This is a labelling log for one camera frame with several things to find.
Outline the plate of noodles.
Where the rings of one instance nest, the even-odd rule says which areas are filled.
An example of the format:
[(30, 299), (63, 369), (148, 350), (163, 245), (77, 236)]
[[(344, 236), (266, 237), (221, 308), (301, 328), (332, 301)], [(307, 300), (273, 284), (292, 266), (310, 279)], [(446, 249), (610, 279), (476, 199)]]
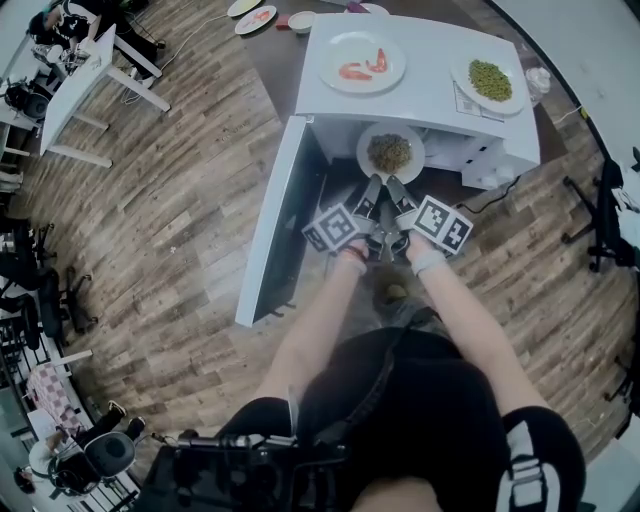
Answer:
[(407, 184), (416, 179), (425, 165), (426, 155), (424, 144), (415, 130), (401, 124), (375, 123), (364, 130), (356, 146), (356, 157), (361, 170), (369, 177), (373, 174), (379, 175), (383, 184), (386, 184), (387, 179), (391, 176), (391, 174), (376, 170), (371, 165), (367, 155), (367, 147), (371, 137), (383, 134), (397, 134), (409, 141), (412, 152), (411, 161), (393, 175), (403, 184)]

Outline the green peas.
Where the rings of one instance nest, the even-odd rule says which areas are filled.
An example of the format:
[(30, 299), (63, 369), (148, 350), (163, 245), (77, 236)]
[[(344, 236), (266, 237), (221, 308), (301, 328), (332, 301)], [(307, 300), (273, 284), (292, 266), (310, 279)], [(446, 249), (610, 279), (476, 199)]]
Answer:
[(509, 77), (493, 63), (478, 59), (471, 61), (468, 78), (475, 91), (489, 100), (505, 102), (512, 97), (513, 88)]

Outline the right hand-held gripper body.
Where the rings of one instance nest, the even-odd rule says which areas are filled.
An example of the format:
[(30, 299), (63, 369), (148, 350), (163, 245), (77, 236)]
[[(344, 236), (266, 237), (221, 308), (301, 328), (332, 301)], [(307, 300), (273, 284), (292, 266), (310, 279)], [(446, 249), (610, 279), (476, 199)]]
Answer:
[(420, 204), (407, 197), (393, 201), (395, 230), (387, 235), (391, 259), (406, 259), (409, 232), (414, 230), (428, 239), (446, 257), (457, 255), (469, 238), (473, 223), (441, 201), (426, 196)]

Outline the white plate with shrimp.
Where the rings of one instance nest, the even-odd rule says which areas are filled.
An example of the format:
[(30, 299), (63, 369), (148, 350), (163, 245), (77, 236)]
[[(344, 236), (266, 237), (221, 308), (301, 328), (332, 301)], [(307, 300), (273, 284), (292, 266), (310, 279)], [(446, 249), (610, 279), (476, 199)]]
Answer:
[[(386, 54), (385, 73), (371, 73), (365, 61), (374, 63), (378, 49)], [(346, 63), (360, 63), (360, 70), (370, 74), (371, 81), (350, 81), (339, 76), (339, 68)], [(390, 39), (367, 31), (345, 32), (333, 37), (326, 45), (319, 77), (330, 88), (350, 95), (375, 95), (395, 87), (404, 77), (407, 59), (403, 50)]]

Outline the pink checked cloth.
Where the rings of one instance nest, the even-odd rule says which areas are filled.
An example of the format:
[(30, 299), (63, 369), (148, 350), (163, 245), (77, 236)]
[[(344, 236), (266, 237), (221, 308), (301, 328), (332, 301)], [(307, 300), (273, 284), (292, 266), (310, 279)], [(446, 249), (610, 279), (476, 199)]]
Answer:
[(38, 409), (46, 411), (57, 426), (76, 431), (81, 420), (76, 413), (62, 377), (52, 362), (36, 366), (26, 382), (26, 393)]

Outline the clear plastic container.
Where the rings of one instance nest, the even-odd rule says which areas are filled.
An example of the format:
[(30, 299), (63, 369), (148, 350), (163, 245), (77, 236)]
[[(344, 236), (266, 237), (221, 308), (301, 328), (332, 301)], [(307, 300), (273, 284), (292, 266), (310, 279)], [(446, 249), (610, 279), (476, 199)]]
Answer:
[(532, 106), (540, 103), (551, 89), (551, 74), (542, 67), (532, 67), (525, 71)]

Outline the person's right forearm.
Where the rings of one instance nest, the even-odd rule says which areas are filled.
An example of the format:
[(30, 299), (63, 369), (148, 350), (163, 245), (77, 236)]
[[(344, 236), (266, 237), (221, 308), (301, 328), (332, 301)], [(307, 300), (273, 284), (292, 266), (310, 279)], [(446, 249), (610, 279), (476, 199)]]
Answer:
[(547, 402), (527, 377), (501, 325), (449, 264), (425, 270), (418, 278), (459, 352), (489, 381), (499, 411), (546, 408)]

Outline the grey-rimmed black round chair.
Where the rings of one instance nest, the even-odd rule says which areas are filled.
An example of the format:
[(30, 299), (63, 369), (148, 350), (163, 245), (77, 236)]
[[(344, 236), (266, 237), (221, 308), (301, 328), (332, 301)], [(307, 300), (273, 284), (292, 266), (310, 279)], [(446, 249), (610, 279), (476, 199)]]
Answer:
[(109, 478), (131, 467), (136, 448), (126, 434), (112, 431), (87, 443), (83, 452), (95, 472), (102, 478)]

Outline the fried rice food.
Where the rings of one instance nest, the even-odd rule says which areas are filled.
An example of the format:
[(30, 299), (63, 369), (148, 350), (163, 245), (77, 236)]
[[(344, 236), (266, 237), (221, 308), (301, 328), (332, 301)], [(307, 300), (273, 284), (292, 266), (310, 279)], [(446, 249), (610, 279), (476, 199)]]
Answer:
[(367, 155), (376, 170), (393, 175), (411, 161), (411, 145), (397, 134), (375, 135), (371, 137)]

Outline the small plate with shrimp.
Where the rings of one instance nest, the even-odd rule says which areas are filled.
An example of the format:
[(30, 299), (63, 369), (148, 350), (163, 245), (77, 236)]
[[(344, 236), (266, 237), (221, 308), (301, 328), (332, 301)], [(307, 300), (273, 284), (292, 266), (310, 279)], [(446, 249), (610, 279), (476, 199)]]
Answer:
[(248, 12), (241, 18), (235, 26), (235, 34), (245, 36), (260, 30), (271, 22), (277, 14), (277, 8), (273, 5), (266, 5)]

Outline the dark brown table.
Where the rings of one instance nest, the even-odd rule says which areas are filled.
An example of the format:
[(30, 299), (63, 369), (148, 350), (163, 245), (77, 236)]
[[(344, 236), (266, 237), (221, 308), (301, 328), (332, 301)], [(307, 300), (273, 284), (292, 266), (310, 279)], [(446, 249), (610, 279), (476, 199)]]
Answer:
[[(316, 13), (336, 13), (336, 4), (321, 0), (264, 0), (277, 8), (278, 18), (286, 14), (310, 10)], [(542, 51), (517, 33), (498, 11), (484, 0), (376, 0), (393, 14), (409, 15), (462, 26), (483, 32), (478, 23), (484, 14), (498, 23), (498, 36), (513, 35), (523, 42), (534, 55), (527, 57), (527, 64), (549, 64)], [(306, 53), (306, 35), (298, 36), (290, 31), (278, 30), (273, 21), (246, 36), (245, 47), (253, 61), (268, 96), (282, 122), (294, 114), (298, 88)], [(544, 107), (534, 108), (542, 169), (560, 166), (574, 180), (589, 175), (594, 182), (600, 179), (601, 166), (607, 158), (606, 149), (590, 121), (574, 120), (562, 127), (553, 125)], [(465, 187), (454, 173), (428, 167), (412, 186), (414, 192), (427, 193), (452, 205), (458, 205), (480, 194), (478, 189)]]

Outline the yellow plate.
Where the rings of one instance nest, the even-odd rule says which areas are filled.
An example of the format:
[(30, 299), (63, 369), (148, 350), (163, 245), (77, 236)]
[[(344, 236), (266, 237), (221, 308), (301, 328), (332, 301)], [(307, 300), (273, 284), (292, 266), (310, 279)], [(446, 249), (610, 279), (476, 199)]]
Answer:
[(230, 18), (238, 18), (259, 6), (262, 1), (263, 0), (235, 0), (228, 8), (226, 15)]

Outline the person's right hand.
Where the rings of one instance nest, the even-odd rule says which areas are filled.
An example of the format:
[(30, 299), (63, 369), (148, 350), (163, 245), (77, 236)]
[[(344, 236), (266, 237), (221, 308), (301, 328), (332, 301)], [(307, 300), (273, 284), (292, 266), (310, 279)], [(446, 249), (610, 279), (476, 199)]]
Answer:
[(420, 233), (411, 230), (409, 232), (409, 245), (406, 257), (410, 263), (415, 263), (423, 254), (437, 251), (431, 242)]

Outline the white microwave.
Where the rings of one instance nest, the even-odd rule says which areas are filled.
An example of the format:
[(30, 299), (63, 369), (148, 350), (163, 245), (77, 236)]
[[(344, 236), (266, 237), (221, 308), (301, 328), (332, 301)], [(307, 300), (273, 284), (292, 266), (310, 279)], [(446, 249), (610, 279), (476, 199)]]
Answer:
[[(353, 31), (382, 35), (403, 50), (406, 71), (395, 87), (375, 95), (350, 95), (321, 80), (325, 45)], [(237, 323), (251, 326), (289, 304), (305, 252), (314, 249), (302, 229), (338, 203), (354, 209), (370, 178), (356, 157), (358, 140), (370, 125), (405, 125), (421, 138), (425, 165), (404, 184), (419, 203), (431, 196), (455, 210), (456, 205), (412, 190), (428, 167), (454, 173), (465, 187), (492, 190), (540, 164), (530, 96), (520, 113), (504, 116), (480, 107), (453, 81), (451, 61), (471, 53), (497, 56), (522, 69), (511, 42), (472, 29), (390, 14), (315, 17), (294, 114), (286, 122), (251, 244)], [(386, 184), (376, 206), (386, 232), (383, 256), (391, 258), (386, 239), (395, 228)]]

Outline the person's grey trousers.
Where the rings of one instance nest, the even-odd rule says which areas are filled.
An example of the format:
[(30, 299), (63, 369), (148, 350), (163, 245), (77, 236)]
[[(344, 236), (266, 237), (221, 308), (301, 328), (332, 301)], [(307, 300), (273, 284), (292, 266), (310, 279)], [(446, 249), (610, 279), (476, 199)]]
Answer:
[(449, 337), (440, 315), (422, 298), (405, 296), (386, 301), (375, 299), (373, 308), (382, 328), (409, 328)]

